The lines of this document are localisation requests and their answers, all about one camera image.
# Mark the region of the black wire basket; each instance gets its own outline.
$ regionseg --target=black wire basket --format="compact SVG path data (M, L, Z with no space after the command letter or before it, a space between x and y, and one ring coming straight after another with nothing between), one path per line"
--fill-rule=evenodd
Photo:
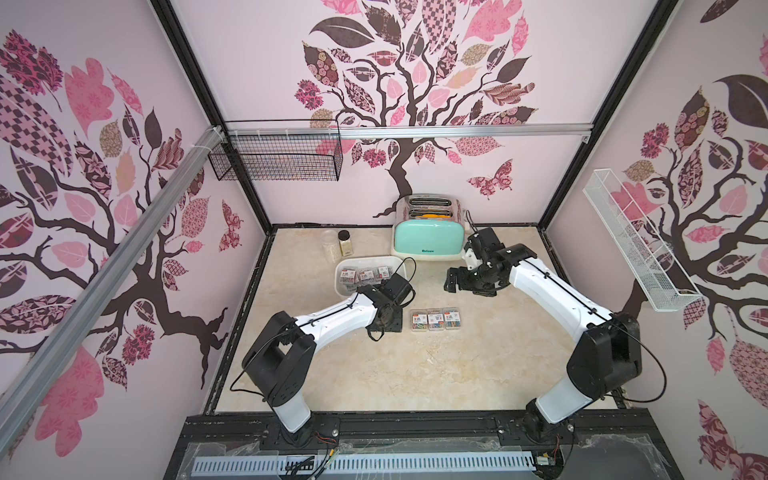
M208 159L219 180L237 180L235 169L242 165L251 180L338 181L343 156L339 126L332 123L332 127L319 128L318 133L286 130L278 134L272 128L266 133L249 130L248 134L239 134L230 130L231 144L218 144Z

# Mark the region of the wall-mounted basket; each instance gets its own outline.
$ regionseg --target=wall-mounted basket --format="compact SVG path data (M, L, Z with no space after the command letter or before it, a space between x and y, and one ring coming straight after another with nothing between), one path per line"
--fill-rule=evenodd
M339 128L323 126L317 133L300 134L293 133L296 129L269 128L255 134L230 130L231 145L218 144L208 158L219 180L237 180L234 169L241 161L251 180L338 181L343 159Z
M678 263L671 246L662 241L655 224L648 220L610 168L595 170L584 194L608 228L654 310L675 312L702 297Z

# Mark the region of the beige tabletop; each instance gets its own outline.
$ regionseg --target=beige tabletop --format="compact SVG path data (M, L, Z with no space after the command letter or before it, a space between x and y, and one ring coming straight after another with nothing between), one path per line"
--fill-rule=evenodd
M504 244L523 243L550 266L534 227L496 227ZM391 229L353 228L355 257L389 254ZM277 232L217 412L268 410L259 396L230 392L240 362L267 320L281 310L291 316L322 310L342 298L334 290L335 266L320 246L323 229ZM461 262L418 262L416 298L405 311L402 333L377 343L364 329L318 352L304 382L313 410L523 409L565 374L574 344L531 297L510 286L495 298L443 290L445 272ZM411 309L456 306L462 328L412 332ZM236 388L256 389L245 375ZM598 401L594 408L615 408Z

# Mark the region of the mint green toaster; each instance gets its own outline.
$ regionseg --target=mint green toaster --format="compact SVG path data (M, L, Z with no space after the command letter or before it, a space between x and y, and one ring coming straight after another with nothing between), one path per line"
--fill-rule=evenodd
M392 255L416 260L460 260L466 234L462 206L445 195L406 195L395 206Z

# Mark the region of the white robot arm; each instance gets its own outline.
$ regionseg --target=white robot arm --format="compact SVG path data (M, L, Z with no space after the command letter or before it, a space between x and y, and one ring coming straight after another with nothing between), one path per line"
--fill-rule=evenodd
M485 228L470 235L464 258L467 267L449 269L446 291L458 287L495 296L512 285L544 307L576 342L566 376L526 406L524 427L531 439L539 441L563 419L640 375L640 346L629 341L640 337L637 321L581 295L526 246L505 247L493 229ZM298 435L311 417L302 386L315 350L354 329L383 332L396 313L402 315L411 292L408 281L395 274L322 311L296 318L280 312L269 320L243 358L243 370L290 434ZM281 343L291 344L287 353Z

